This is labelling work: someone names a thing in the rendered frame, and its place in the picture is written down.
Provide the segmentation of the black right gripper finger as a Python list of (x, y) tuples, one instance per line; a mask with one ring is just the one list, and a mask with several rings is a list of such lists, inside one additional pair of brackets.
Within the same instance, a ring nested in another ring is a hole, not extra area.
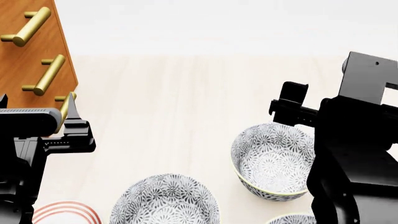
[(284, 82), (280, 91), (280, 100), (294, 102), (302, 106), (308, 91), (308, 84), (304, 85), (295, 82)]

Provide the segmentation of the black white floral patterned bowl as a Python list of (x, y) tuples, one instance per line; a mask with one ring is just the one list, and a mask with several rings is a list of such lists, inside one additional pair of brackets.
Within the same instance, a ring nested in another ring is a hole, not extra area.
[(218, 203), (199, 181), (180, 174), (147, 177), (114, 205), (109, 224), (221, 224)]
[(309, 214), (287, 214), (273, 218), (266, 224), (317, 224), (317, 221)]
[(314, 158), (314, 136), (279, 123), (251, 126), (231, 146), (231, 161), (240, 182), (269, 201), (291, 201), (305, 195)]

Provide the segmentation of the wooden drawer cabinet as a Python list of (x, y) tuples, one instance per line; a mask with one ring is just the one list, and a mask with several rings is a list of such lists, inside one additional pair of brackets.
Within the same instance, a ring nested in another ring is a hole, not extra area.
[[(26, 11), (48, 7), (50, 17), (23, 47), (0, 40), (0, 96), (8, 97), (8, 108), (60, 108), (56, 96), (67, 96), (78, 85), (72, 59), (54, 0), (0, 0), (0, 35), (17, 34), (30, 20)], [(22, 91), (22, 85), (35, 85), (48, 65), (42, 59), (65, 56), (65, 63), (43, 96)]]

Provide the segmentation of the white plate with red rings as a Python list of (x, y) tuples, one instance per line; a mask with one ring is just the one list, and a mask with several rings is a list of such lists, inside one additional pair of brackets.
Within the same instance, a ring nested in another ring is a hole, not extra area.
[(58, 201), (35, 210), (32, 224), (104, 224), (97, 212), (78, 201)]

